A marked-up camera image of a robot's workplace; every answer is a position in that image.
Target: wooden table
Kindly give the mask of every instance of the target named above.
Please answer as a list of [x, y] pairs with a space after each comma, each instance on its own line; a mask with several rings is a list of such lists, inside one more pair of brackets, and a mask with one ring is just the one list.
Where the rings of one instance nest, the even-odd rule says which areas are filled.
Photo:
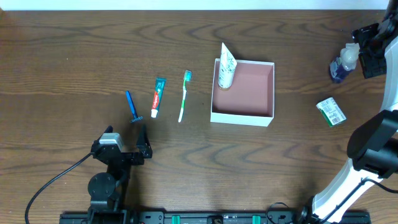
[[[350, 32], [381, 11], [5, 12], [0, 21], [0, 223], [22, 223], [33, 194], [90, 151], [107, 125], [134, 145], [124, 92], [144, 117], [154, 156], [133, 170], [128, 205], [175, 210], [301, 207], [347, 160], [352, 132], [377, 114], [385, 77], [360, 66], [332, 84], [328, 64]], [[214, 59], [275, 62], [268, 128], [210, 123]], [[193, 71], [182, 123], [185, 69]], [[150, 118], [155, 77], [167, 78]], [[333, 96], [348, 120], [329, 128], [315, 105]], [[85, 211], [87, 184], [106, 166], [89, 159], [36, 199], [32, 223]], [[384, 184], [397, 188], [392, 176]], [[396, 223], [397, 197], [377, 187], [352, 208]]]

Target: red and teal toothpaste tube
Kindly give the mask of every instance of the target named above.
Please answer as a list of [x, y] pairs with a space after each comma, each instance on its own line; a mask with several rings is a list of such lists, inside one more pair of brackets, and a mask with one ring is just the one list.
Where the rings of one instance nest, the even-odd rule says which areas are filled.
[[156, 78], [155, 85], [155, 95], [154, 101], [152, 102], [152, 109], [150, 111], [150, 116], [156, 118], [157, 112], [159, 112], [160, 101], [162, 100], [164, 85], [166, 84], [165, 78]]

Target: cardboard box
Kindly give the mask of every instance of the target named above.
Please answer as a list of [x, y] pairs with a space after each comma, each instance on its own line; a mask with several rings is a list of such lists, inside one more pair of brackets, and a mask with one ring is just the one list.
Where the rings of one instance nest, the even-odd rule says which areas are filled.
[[223, 91], [218, 87], [220, 59], [215, 60], [210, 121], [267, 127], [274, 119], [274, 63], [237, 63], [232, 86]]

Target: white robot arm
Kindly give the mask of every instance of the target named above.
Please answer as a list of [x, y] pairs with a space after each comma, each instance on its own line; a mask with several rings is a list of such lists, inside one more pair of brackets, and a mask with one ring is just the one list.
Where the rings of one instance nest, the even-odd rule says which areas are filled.
[[387, 75], [380, 111], [398, 110], [398, 37], [387, 46], [384, 57], [386, 58]]
[[345, 211], [374, 185], [366, 182], [358, 188], [362, 180], [381, 182], [398, 171], [398, 141], [391, 138], [398, 130], [397, 9], [398, 1], [391, 0], [382, 24], [353, 31], [361, 46], [359, 58], [365, 78], [386, 73], [381, 112], [354, 132], [346, 164], [329, 186], [312, 198], [312, 222], [314, 218], [315, 223], [340, 222]]

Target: toothbrush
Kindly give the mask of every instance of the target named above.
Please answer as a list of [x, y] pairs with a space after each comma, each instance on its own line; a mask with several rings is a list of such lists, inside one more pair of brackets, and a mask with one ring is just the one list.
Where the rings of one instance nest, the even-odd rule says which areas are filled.
[[185, 87], [185, 83], [191, 81], [192, 77], [192, 72], [189, 70], [185, 71], [184, 75], [184, 84], [182, 85], [182, 103], [181, 103], [181, 110], [180, 110], [180, 116], [178, 117], [178, 122], [180, 123], [182, 120], [182, 115], [184, 114], [184, 106], [185, 106], [185, 97], [187, 95], [187, 87]]

